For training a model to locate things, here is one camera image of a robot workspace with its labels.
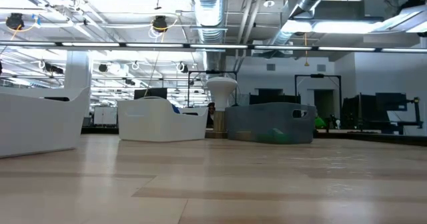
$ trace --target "white wall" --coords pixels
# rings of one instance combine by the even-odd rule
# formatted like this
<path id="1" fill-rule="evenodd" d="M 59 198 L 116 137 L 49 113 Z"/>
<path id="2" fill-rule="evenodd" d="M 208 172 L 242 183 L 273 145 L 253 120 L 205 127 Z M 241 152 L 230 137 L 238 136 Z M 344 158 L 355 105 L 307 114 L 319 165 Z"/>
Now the white wall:
<path id="1" fill-rule="evenodd" d="M 421 120 L 427 119 L 427 55 L 352 53 L 338 60 L 335 70 L 337 75 L 342 75 L 343 97 L 354 97 L 358 93 L 406 93 L 408 99 L 421 98 Z M 408 104 L 407 112 L 389 112 L 389 116 L 393 121 L 415 121 L 414 105 Z M 407 135 L 427 135 L 426 127 L 406 127 L 405 132 Z"/>
<path id="2" fill-rule="evenodd" d="M 231 70 L 234 65 L 234 58 L 228 57 L 228 69 Z M 266 64 L 276 64 L 275 71 L 267 71 Z M 258 89 L 283 89 L 285 95 L 294 95 L 294 75 L 296 74 L 316 74 L 317 64 L 325 64 L 326 72 L 323 74 L 334 74 L 334 63 L 328 61 L 328 58 L 314 57 L 309 58 L 309 67 L 304 66 L 305 58 L 295 60 L 293 58 L 273 58 L 264 59 L 259 57 L 246 57 L 240 72 L 238 73 L 238 84 L 241 94 L 257 95 Z M 311 79 L 309 77 L 298 77 L 298 93 L 301 94 L 302 104 L 314 104 L 314 89 L 338 90 L 338 80 L 328 78 Z"/>

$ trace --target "gray bin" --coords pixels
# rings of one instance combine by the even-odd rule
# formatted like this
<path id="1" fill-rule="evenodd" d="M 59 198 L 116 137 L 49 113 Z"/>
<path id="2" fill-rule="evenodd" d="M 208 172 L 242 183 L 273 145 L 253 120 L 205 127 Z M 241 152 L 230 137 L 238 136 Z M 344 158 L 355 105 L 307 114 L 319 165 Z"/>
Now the gray bin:
<path id="1" fill-rule="evenodd" d="M 295 110 L 306 114 L 293 117 Z M 315 118 L 316 107 L 295 103 L 229 107 L 226 109 L 228 139 L 275 144 L 311 143 Z"/>

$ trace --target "wall vent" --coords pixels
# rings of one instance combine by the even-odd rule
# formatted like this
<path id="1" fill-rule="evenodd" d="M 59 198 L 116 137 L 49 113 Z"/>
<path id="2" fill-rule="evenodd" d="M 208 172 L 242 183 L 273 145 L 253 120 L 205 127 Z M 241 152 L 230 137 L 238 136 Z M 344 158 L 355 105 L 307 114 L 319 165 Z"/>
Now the wall vent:
<path id="1" fill-rule="evenodd" d="M 275 71 L 276 64 L 267 64 L 267 71 Z"/>
<path id="2" fill-rule="evenodd" d="M 318 71 L 325 72 L 326 71 L 326 65 L 325 64 L 318 65 Z"/>

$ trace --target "doorway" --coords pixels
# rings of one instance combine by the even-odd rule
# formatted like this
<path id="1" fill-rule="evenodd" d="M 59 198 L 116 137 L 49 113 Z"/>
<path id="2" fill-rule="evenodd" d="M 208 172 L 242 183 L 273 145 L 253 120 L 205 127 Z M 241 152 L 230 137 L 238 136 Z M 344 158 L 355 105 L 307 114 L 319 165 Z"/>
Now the doorway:
<path id="1" fill-rule="evenodd" d="M 323 120 L 334 115 L 334 90 L 314 90 L 314 105 Z"/>

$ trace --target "person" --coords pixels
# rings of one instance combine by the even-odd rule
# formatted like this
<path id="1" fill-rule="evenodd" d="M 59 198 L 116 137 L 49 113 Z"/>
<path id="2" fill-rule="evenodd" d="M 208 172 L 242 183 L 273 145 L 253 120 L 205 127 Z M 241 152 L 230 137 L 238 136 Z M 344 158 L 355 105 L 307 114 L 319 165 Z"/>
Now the person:
<path id="1" fill-rule="evenodd" d="M 215 103 L 209 103 L 207 105 L 209 113 L 207 114 L 207 122 L 206 127 L 207 128 L 213 128 L 214 127 L 214 114 L 215 114 Z"/>

